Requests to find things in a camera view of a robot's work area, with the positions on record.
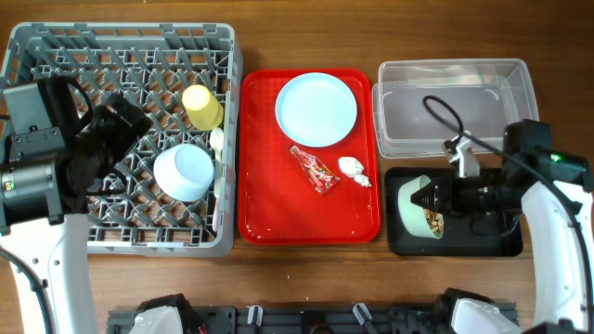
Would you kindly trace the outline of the light blue bowl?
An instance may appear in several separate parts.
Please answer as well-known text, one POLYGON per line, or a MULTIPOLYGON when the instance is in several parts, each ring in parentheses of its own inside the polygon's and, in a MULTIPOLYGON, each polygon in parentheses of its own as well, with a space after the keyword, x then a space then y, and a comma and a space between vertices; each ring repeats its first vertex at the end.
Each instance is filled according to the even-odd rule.
POLYGON ((192 202, 206 195, 214 179, 210 155, 191 144, 179 144, 164 150, 153 164, 158 186, 169 197, 192 202))

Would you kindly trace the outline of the green bowl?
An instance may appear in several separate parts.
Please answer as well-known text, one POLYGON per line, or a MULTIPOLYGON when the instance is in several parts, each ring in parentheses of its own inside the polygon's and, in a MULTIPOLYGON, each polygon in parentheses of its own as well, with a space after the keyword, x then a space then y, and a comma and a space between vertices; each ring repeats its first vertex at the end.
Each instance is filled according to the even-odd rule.
POLYGON ((430 182, 431 179, 428 176, 422 175, 403 184, 398 190, 398 211, 409 234, 418 238, 439 239, 442 236, 438 238, 431 232, 423 213, 424 209, 410 201, 411 194, 430 182))

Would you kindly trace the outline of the white plastic spoon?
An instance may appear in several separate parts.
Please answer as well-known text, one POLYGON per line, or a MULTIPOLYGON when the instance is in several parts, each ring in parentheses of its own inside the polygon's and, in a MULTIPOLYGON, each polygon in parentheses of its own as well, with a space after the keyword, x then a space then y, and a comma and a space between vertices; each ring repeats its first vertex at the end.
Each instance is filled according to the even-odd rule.
POLYGON ((211 149, 214 152, 214 180, 213 180, 213 193, 214 196, 219 199, 221 194, 221 179, 222 179, 222 150, 224 147, 224 131, 215 127, 212 129, 209 138, 211 149))

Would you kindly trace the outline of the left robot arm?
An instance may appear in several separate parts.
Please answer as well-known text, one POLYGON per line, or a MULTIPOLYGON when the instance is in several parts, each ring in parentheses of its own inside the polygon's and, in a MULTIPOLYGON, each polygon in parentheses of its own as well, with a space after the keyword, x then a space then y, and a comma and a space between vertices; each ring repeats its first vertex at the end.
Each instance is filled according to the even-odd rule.
POLYGON ((12 265, 28 333, 96 333, 88 259, 89 197, 96 182, 150 129, 121 94, 73 126, 13 135, 1 166, 1 255, 12 265))

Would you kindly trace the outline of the yellow plastic cup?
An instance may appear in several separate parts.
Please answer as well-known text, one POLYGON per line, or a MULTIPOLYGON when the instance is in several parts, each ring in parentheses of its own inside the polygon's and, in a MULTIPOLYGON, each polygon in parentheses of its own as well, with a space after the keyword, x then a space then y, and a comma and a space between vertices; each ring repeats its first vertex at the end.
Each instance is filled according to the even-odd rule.
POLYGON ((211 131, 224 119, 224 108, 206 86, 193 84, 182 94, 182 105, 194 127, 211 131))

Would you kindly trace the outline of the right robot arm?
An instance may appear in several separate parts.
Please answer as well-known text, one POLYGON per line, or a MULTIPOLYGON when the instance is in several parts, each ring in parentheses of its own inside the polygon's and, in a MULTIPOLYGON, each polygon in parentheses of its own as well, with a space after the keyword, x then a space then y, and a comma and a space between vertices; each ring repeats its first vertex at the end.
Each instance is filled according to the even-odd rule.
POLYGON ((497 151, 502 168, 484 174, 465 131, 445 142, 455 170, 432 181, 417 178, 398 193, 404 222, 431 211, 445 218, 521 214, 532 239, 536 279, 534 329, 541 333, 593 330, 593 176, 584 158, 555 151, 543 122, 509 124, 497 151))

